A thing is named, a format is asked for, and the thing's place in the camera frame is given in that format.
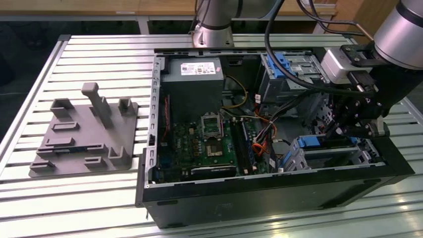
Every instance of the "wooden cabinet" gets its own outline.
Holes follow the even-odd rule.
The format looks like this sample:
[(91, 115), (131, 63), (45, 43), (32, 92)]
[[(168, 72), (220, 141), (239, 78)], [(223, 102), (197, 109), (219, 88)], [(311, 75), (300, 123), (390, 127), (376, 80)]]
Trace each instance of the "wooden cabinet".
[(1, 14), (136, 14), (140, 0), (0, 0)]
[[(338, 15), (334, 20), (354, 20), (374, 35), (391, 13), (399, 0), (338, 0)], [(330, 25), (330, 28), (340, 31), (358, 31), (354, 26)], [(364, 37), (354, 37), (359, 43), (367, 43)]]
[[(195, 0), (140, 0), (140, 15), (193, 15)], [(335, 15), (334, 7), (318, 8), (320, 15)], [(303, 16), (296, 0), (286, 0), (279, 15)]]
[[(3, 15), (193, 15), (195, 0), (0, 0)], [(336, 14), (334, 7), (318, 8)], [(296, 0), (286, 0), (279, 15), (303, 16)]]

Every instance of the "yellow wire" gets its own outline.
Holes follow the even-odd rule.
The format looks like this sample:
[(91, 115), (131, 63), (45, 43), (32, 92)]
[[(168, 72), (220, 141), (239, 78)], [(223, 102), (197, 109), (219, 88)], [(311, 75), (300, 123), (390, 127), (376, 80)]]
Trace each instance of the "yellow wire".
[(238, 108), (238, 107), (240, 107), (240, 106), (244, 105), (244, 103), (246, 103), (246, 101), (247, 101), (247, 94), (248, 94), (248, 92), (247, 92), (247, 90), (246, 90), (243, 84), (238, 81), (236, 78), (234, 78), (231, 75), (227, 75), (227, 77), (231, 78), (231, 79), (238, 83), (238, 85), (243, 88), (243, 90), (244, 90), (244, 100), (243, 100), (243, 102), (242, 102), (240, 104), (236, 104), (236, 105), (223, 106), (223, 107), (221, 107), (221, 108), (225, 108), (225, 109), (231, 109), (231, 108)]

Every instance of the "white sticker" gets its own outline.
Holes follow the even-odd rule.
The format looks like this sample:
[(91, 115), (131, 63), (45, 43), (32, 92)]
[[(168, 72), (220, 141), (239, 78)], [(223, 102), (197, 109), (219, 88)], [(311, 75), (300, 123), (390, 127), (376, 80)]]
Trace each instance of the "white sticker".
[(262, 103), (262, 95), (256, 94), (255, 95), (256, 103)]
[(303, 71), (302, 67), (291, 67), (294, 71)]
[(181, 75), (216, 74), (213, 62), (204, 63), (183, 63), (180, 65)]
[(276, 168), (275, 160), (270, 159), (270, 165)]
[(117, 11), (116, 14), (135, 14), (135, 11)]

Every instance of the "green circuit board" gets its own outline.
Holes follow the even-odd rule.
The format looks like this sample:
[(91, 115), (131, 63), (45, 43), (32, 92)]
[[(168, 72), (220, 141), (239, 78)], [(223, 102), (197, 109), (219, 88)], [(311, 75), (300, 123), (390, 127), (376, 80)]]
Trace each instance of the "green circuit board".
[[(213, 121), (204, 121), (205, 133), (215, 130)], [(244, 121), (248, 137), (251, 141), (256, 136), (254, 122)], [(189, 168), (205, 166), (229, 166), (236, 167), (236, 176), (240, 176), (236, 153), (234, 149), (229, 120), (221, 121), (221, 138), (204, 138), (201, 121), (192, 123), (176, 123), (172, 127), (172, 150), (167, 154), (159, 153), (159, 180), (164, 182), (177, 182), (180, 172)], [(258, 163), (258, 174), (267, 172), (267, 165)]]

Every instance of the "power supply label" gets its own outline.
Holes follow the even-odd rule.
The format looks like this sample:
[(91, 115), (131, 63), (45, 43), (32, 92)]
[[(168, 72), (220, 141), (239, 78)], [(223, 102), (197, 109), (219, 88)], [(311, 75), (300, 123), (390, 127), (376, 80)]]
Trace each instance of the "power supply label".
[(181, 75), (216, 74), (213, 62), (183, 63), (180, 65)]

